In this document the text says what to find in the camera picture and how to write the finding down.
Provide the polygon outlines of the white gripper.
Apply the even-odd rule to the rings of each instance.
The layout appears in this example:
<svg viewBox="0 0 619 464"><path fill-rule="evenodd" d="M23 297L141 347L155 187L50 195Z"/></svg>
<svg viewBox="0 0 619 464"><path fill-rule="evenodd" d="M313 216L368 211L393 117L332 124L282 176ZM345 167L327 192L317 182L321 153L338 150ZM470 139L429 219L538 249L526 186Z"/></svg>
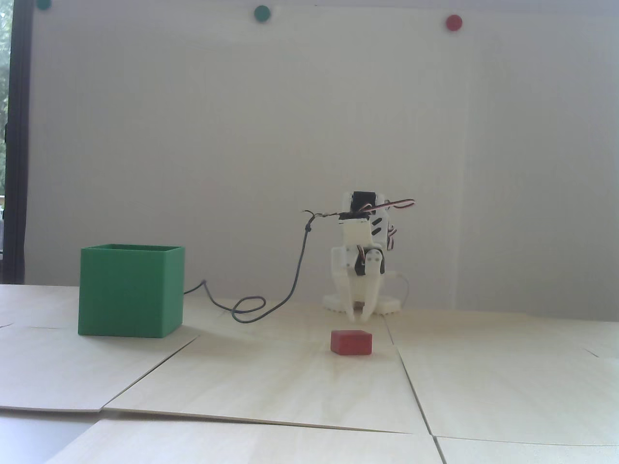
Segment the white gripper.
<svg viewBox="0 0 619 464"><path fill-rule="evenodd" d="M353 285L350 272L358 277L358 301L363 303L361 322L367 322L378 308L383 274L383 254L373 245L368 219L341 221L343 247L331 250L331 274L339 297L339 307L351 322L355 322Z"/></svg>

